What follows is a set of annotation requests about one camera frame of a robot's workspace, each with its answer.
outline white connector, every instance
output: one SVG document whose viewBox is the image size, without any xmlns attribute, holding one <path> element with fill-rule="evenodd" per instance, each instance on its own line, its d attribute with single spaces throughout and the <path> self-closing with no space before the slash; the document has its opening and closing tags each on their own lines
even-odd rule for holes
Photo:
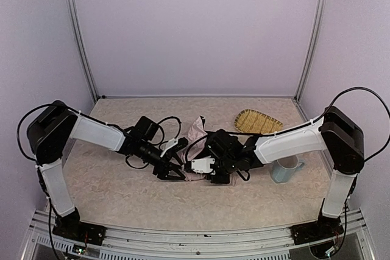
<svg viewBox="0 0 390 260">
<path fill-rule="evenodd" d="M 333 247 L 330 247 L 326 252 L 325 252 L 325 254 L 328 256 L 328 257 L 330 257 L 330 253 L 331 252 L 333 252 L 335 250 L 335 247 L 333 246 Z"/>
</svg>

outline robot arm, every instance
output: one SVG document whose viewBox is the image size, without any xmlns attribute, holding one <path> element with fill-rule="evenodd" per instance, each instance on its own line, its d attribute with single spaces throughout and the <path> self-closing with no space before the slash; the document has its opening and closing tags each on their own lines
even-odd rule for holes
<svg viewBox="0 0 390 260">
<path fill-rule="evenodd" d="M 62 174 L 62 151 L 67 140 L 80 139 L 126 156 L 135 155 L 153 165 L 153 174 L 158 178 L 184 180 L 181 166 L 171 159 L 177 158 L 176 152 L 186 147 L 188 141 L 173 139 L 160 150 L 150 143 L 158 128 L 158 124 L 143 116 L 127 132 L 71 111 L 61 101 L 55 101 L 30 124 L 27 137 L 43 180 L 41 184 L 58 217 L 54 234 L 83 241 L 88 233 L 92 244 L 101 245 L 105 230 L 102 226 L 80 222 L 68 194 Z M 207 173 L 212 183 L 228 183 L 233 172 L 249 171 L 280 158 L 315 150 L 329 150 L 335 163 L 320 217 L 339 220 L 357 173 L 363 168 L 364 153 L 363 132 L 335 107 L 328 109 L 323 118 L 308 124 L 270 135 L 251 136 L 245 145 L 225 130 L 210 132 L 204 151 L 195 160 L 186 162 L 185 170 Z"/>
</svg>

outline mug handle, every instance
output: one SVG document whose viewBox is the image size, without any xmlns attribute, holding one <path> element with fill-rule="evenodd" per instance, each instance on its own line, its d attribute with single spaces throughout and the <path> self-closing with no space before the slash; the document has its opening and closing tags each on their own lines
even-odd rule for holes
<svg viewBox="0 0 390 260">
<path fill-rule="evenodd" d="M 297 170 L 302 170 L 302 168 L 305 166 L 305 161 L 302 160 L 302 159 L 299 159 L 298 160 L 298 166 L 297 166 Z"/>
</svg>

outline wire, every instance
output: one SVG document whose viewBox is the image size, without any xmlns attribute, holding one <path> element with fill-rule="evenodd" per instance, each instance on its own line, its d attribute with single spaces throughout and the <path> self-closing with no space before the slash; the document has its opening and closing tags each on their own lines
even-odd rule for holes
<svg viewBox="0 0 390 260">
<path fill-rule="evenodd" d="M 371 93 L 373 94 L 380 102 L 381 104 L 384 106 L 387 114 L 388 114 L 388 117 L 389 117 L 389 120 L 390 120 L 390 110 L 389 110 L 389 107 L 386 105 L 386 103 L 384 102 L 384 100 L 379 96 L 379 94 L 377 94 L 375 91 L 373 91 L 372 89 L 369 89 L 369 88 L 365 88 L 363 86 L 355 86 L 353 88 L 348 88 L 342 92 L 340 92 L 333 100 L 332 102 L 330 103 L 330 105 L 327 107 L 327 109 L 318 117 L 314 120 L 314 123 L 319 121 L 322 117 L 324 117 L 326 115 L 326 113 L 328 113 L 329 109 L 331 106 L 333 106 L 333 104 L 338 100 L 339 97 L 341 97 L 343 94 L 346 94 L 346 93 L 349 93 L 350 91 L 367 91 L 368 93 Z M 387 146 L 389 145 L 390 143 L 390 132 L 389 132 L 389 136 L 388 136 L 388 139 L 386 140 L 385 144 L 383 145 L 382 148 L 380 148 L 377 152 L 373 153 L 372 155 L 370 155 L 368 158 L 366 158 L 364 160 L 364 162 L 367 162 L 369 160 L 371 160 L 373 157 L 377 156 L 379 153 L 381 153 L 382 151 L 384 151 L 385 148 L 387 148 Z"/>
<path fill-rule="evenodd" d="M 49 221 L 48 221 L 48 225 L 49 225 L 49 238 L 50 238 L 50 244 L 51 244 L 51 248 L 53 249 L 53 253 L 54 253 L 54 256 L 58 259 L 58 260 L 61 260 L 54 248 L 54 243 L 53 243 L 53 236 L 51 234 L 51 212 L 53 210 L 53 205 L 51 203 L 51 199 L 49 198 Z"/>
<path fill-rule="evenodd" d="M 28 111 L 28 112 L 22 117 L 22 119 L 20 119 L 20 121 L 19 121 L 19 123 L 18 123 L 18 126 L 17 126 L 17 128 L 16 128 L 16 140 L 18 141 L 19 150 L 20 150 L 20 152 L 22 153 L 22 155 L 23 155 L 25 158 L 27 158 L 28 160 L 30 160 L 30 161 L 35 161 L 35 162 L 36 162 L 36 159 L 35 159 L 35 158 L 32 158 L 31 156 L 28 156 L 28 155 L 24 152 L 24 150 L 23 150 L 23 148 L 22 148 L 22 145 L 21 145 L 21 142 L 20 142 L 20 128 L 21 128 L 21 125 L 22 125 L 23 121 L 26 120 L 26 118 L 27 118 L 28 116 L 30 116 L 32 113 L 38 111 L 39 109 L 47 108 L 47 107 L 50 107 L 50 106 L 52 106 L 52 107 L 62 107 L 62 108 L 66 108 L 66 109 L 68 109 L 68 110 L 70 110 L 70 111 L 72 111 L 72 112 L 74 112 L 74 113 L 76 113 L 76 114 L 79 114 L 79 115 L 82 116 L 82 117 L 91 119 L 92 121 L 97 122 L 97 123 L 99 123 L 99 124 L 106 125 L 106 123 L 104 123 L 104 122 L 102 122 L 102 121 L 100 121 L 100 120 L 97 120 L 97 119 L 95 119 L 95 118 L 93 118 L 93 117 L 91 117 L 91 116 L 89 116 L 89 115 L 83 114 L 83 113 L 81 113 L 81 111 L 76 111 L 75 109 L 73 109 L 73 108 L 71 108 L 71 107 L 69 107 L 69 106 L 67 106 L 67 105 L 53 104 L 53 103 L 51 103 L 51 104 L 43 104 L 43 105 L 37 106 L 37 107 L 35 107 L 34 109 Z M 108 125 L 109 125 L 109 126 L 114 126 L 114 127 L 118 128 L 118 129 L 122 130 L 119 126 L 117 126 L 117 125 L 115 125 L 115 124 L 108 124 Z"/>
<path fill-rule="evenodd" d="M 335 252 L 330 255 L 330 257 L 333 257 L 335 254 L 339 253 L 341 250 L 342 245 L 344 244 L 344 241 L 347 237 L 347 201 L 344 202 L 344 234 L 342 236 L 341 244 L 339 247 L 335 245 Z"/>
<path fill-rule="evenodd" d="M 199 141 L 202 141 L 203 139 L 207 138 L 208 137 L 208 134 L 206 134 L 205 136 L 202 136 L 201 138 L 198 138 L 197 140 L 195 140 L 193 143 L 190 144 L 190 146 L 187 147 L 187 150 L 185 151 L 185 163 L 188 162 L 188 153 L 190 152 L 190 149 L 193 148 L 193 146 L 195 144 L 197 144 Z"/>
<path fill-rule="evenodd" d="M 136 169 L 136 170 L 142 170 L 142 169 L 145 169 L 148 165 L 149 165 L 149 163 L 147 163 L 147 164 L 145 164 L 144 166 L 142 166 L 142 167 L 135 167 L 135 166 L 132 166 L 130 163 L 129 163 L 129 161 L 128 161 L 128 159 L 131 157 L 132 155 L 126 155 L 126 157 L 125 157 L 125 162 L 126 162 L 126 164 L 129 166 L 129 167 L 132 167 L 133 169 Z"/>
<path fill-rule="evenodd" d="M 241 178 L 241 179 L 243 179 L 244 181 L 249 181 L 249 179 L 250 179 L 250 173 L 247 171 L 247 170 L 245 170 L 245 173 L 248 175 L 246 178 L 242 175 L 242 173 L 238 170 L 238 171 L 236 171 L 236 173 L 239 175 L 239 177 Z"/>
<path fill-rule="evenodd" d="M 179 129 L 178 129 L 177 134 L 176 134 L 176 136 L 175 136 L 175 138 L 178 138 L 179 135 L 180 135 L 180 132 L 182 131 L 182 122 L 181 122 L 181 120 L 180 120 L 178 117 L 176 117 L 176 116 L 166 117 L 166 118 L 162 119 L 162 120 L 161 120 L 159 123 L 157 123 L 157 124 L 160 125 L 162 122 L 167 121 L 167 120 L 171 120 L 171 119 L 176 120 L 176 121 L 177 121 L 177 124 L 179 125 Z"/>
<path fill-rule="evenodd" d="M 153 145 L 153 146 L 159 146 L 159 145 L 163 144 L 163 141 L 165 139 L 165 132 L 164 132 L 163 127 L 160 124 L 157 124 L 157 126 L 160 129 L 162 136 L 161 136 L 160 142 L 158 142 L 158 143 L 151 143 L 151 145 Z"/>
</svg>

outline black cable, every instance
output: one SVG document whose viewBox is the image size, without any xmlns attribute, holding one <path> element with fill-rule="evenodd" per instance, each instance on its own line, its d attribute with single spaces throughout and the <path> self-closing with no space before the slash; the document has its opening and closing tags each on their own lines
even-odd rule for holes
<svg viewBox="0 0 390 260">
<path fill-rule="evenodd" d="M 192 149 L 193 146 L 195 144 L 197 144 L 199 141 L 201 141 L 201 140 L 203 140 L 203 139 L 205 139 L 207 137 L 208 137 L 208 134 L 206 134 L 205 136 L 202 136 L 201 138 L 195 140 L 195 142 L 191 143 L 190 146 L 187 147 L 187 150 L 185 151 L 185 163 L 188 162 L 188 153 L 190 152 L 190 149 Z"/>
<path fill-rule="evenodd" d="M 163 143 L 164 139 L 165 139 L 165 132 L 164 132 L 163 127 L 160 124 L 157 124 L 157 126 L 158 126 L 158 129 L 160 129 L 162 136 L 161 136 L 160 142 L 158 142 L 158 143 L 151 143 L 151 145 L 153 145 L 153 146 L 161 145 Z"/>
<path fill-rule="evenodd" d="M 53 205 L 51 203 L 51 199 L 49 198 L 49 221 L 48 221 L 48 225 L 49 225 L 49 238 L 50 238 L 50 244 L 51 244 L 51 248 L 53 249 L 53 253 L 54 253 L 54 256 L 58 259 L 58 260 L 61 260 L 54 248 L 54 243 L 53 243 L 53 236 L 51 234 L 51 211 L 52 211 L 53 208 Z"/>
<path fill-rule="evenodd" d="M 171 119 L 176 120 L 177 123 L 178 123 L 178 125 L 179 125 L 179 129 L 178 129 L 177 134 L 176 134 L 176 136 L 175 136 L 175 138 L 178 138 L 179 135 L 180 135 L 180 132 L 182 131 L 182 122 L 181 122 L 181 120 L 180 120 L 178 117 L 176 117 L 176 116 L 165 117 L 164 119 L 162 119 L 162 120 L 161 120 L 159 123 L 157 123 L 157 124 L 160 125 L 162 122 L 167 121 L 167 120 L 171 120 Z"/>
<path fill-rule="evenodd" d="M 248 174 L 248 176 L 245 178 L 243 175 L 242 175 L 242 173 L 238 170 L 238 171 L 236 171 L 236 173 L 239 175 L 239 177 L 241 178 L 241 179 L 243 179 L 244 181 L 249 181 L 249 179 L 250 179 L 250 173 L 247 171 L 247 170 L 245 170 L 245 173 L 247 173 Z"/>
<path fill-rule="evenodd" d="M 128 158 L 130 158 L 132 155 L 126 155 L 126 157 L 125 157 L 125 162 L 126 162 L 126 164 L 129 166 L 129 167 L 132 167 L 133 169 L 136 169 L 136 170 L 142 170 L 142 169 L 144 169 L 144 168 L 146 168 L 148 165 L 149 165 L 149 163 L 147 163 L 147 164 L 145 164 L 144 166 L 142 166 L 142 167 L 135 167 L 135 166 L 132 166 L 130 163 L 129 163 L 129 161 L 127 160 Z"/>
<path fill-rule="evenodd" d="M 375 91 L 369 89 L 369 88 L 365 88 L 363 86 L 354 86 L 353 88 L 348 88 L 342 92 L 340 92 L 333 100 L 332 102 L 329 104 L 329 106 L 327 107 L 327 109 L 318 117 L 314 120 L 314 123 L 319 121 L 322 117 L 324 117 L 326 115 L 326 113 L 329 111 L 330 107 L 333 106 L 333 104 L 338 100 L 339 97 L 341 97 L 343 94 L 346 94 L 346 93 L 349 93 L 350 91 L 357 91 L 357 90 L 360 90 L 360 91 L 367 91 L 371 94 L 373 94 L 381 103 L 382 105 L 384 106 L 387 114 L 388 114 L 388 117 L 389 117 L 389 120 L 390 120 L 390 110 L 389 110 L 389 107 L 386 105 L 386 103 L 384 102 L 384 100 L 379 96 L 379 94 L 377 94 Z M 370 155 L 368 158 L 366 158 L 364 160 L 364 162 L 367 162 L 369 160 L 371 160 L 373 157 L 377 156 L 379 153 L 381 153 L 382 151 L 384 151 L 385 148 L 387 148 L 387 146 L 389 145 L 390 143 L 390 132 L 389 132 L 389 136 L 388 136 L 388 139 L 387 141 L 385 142 L 385 144 L 383 145 L 383 147 L 381 149 L 379 149 L 377 152 L 373 153 L 372 155 Z"/>
<path fill-rule="evenodd" d="M 333 106 L 333 104 L 339 99 L 339 97 L 341 97 L 343 94 L 349 93 L 350 91 L 357 91 L 357 90 L 367 91 L 367 92 L 373 94 L 382 103 L 382 105 L 384 106 L 384 108 L 385 108 L 385 110 L 386 110 L 386 112 L 388 114 L 389 120 L 390 120 L 390 110 L 389 110 L 388 106 L 386 105 L 386 103 L 384 102 L 384 100 L 379 96 L 379 94 L 377 94 L 375 91 L 373 91 L 373 90 L 371 90 L 369 88 L 363 87 L 363 86 L 354 86 L 352 88 L 348 88 L 348 89 L 346 89 L 344 91 L 341 91 L 339 94 L 337 94 L 336 97 L 329 104 L 329 106 L 325 109 L 325 111 L 320 116 L 318 116 L 315 120 L 313 120 L 313 123 L 316 123 L 316 122 L 320 121 L 328 113 L 328 111 L 330 110 L 330 107 Z M 282 131 L 279 131 L 277 133 L 259 134 L 259 133 L 228 132 L 228 134 L 231 134 L 231 135 L 249 135 L 249 136 L 250 135 L 256 135 L 256 136 L 260 136 L 260 137 L 271 137 L 271 136 L 278 136 L 278 135 L 282 135 L 282 134 L 285 134 L 285 133 L 288 133 L 288 132 L 291 132 L 291 131 L 295 131 L 295 130 L 304 128 L 306 126 L 309 126 L 310 124 L 311 124 L 311 122 L 307 122 L 307 123 L 304 123 L 304 124 L 299 125 L 297 127 L 293 127 L 293 128 L 289 128 L 289 129 L 286 129 L 286 130 L 282 130 Z M 364 162 L 367 162 L 367 161 L 371 160 L 373 157 L 377 156 L 379 153 L 384 151 L 384 149 L 387 148 L 389 143 L 390 143 L 390 132 L 389 132 L 388 139 L 386 140 L 386 142 L 383 145 L 383 147 L 381 149 L 379 149 L 377 152 L 373 153 L 368 158 L 366 158 L 364 160 Z"/>
<path fill-rule="evenodd" d="M 70 110 L 70 111 L 72 111 L 72 112 L 74 112 L 74 113 L 76 113 L 76 114 L 79 114 L 79 115 L 82 116 L 82 117 L 91 119 L 92 121 L 97 122 L 97 123 L 99 123 L 99 124 L 106 125 L 106 123 L 104 123 L 104 122 L 102 122 L 102 121 L 100 121 L 100 120 L 97 120 L 97 119 L 95 119 L 95 118 L 93 118 L 93 117 L 91 117 L 91 116 L 89 116 L 89 115 L 83 114 L 83 113 L 81 113 L 81 111 L 76 111 L 75 109 L 73 109 L 73 108 L 71 108 L 71 107 L 69 107 L 69 106 L 67 106 L 67 105 L 61 105 L 61 104 L 60 104 L 60 105 L 43 104 L 43 105 L 37 106 L 37 107 L 35 107 L 34 109 L 28 111 L 28 112 L 22 117 L 22 119 L 20 119 L 20 121 L 19 121 L 19 123 L 18 123 L 18 126 L 17 126 L 17 128 L 16 128 L 16 140 L 18 141 L 19 150 L 20 150 L 20 152 L 22 153 L 22 155 L 23 155 L 25 158 L 27 158 L 28 160 L 36 161 L 35 158 L 32 158 L 31 156 L 28 156 L 28 155 L 24 152 L 24 150 L 23 150 L 23 148 L 22 148 L 22 145 L 21 145 L 21 142 L 20 142 L 20 128 L 21 128 L 21 125 L 22 125 L 23 121 L 26 120 L 26 118 L 27 118 L 28 116 L 30 116 L 32 113 L 38 111 L 39 109 L 47 108 L 47 107 L 50 107 L 50 106 L 52 106 L 52 107 L 62 107 L 62 108 L 66 108 L 66 109 L 68 109 L 68 110 Z M 108 125 L 109 125 L 109 126 L 114 126 L 114 127 L 118 128 L 118 129 L 122 130 L 119 126 L 117 126 L 117 125 L 115 125 L 115 124 L 108 124 Z"/>
</svg>

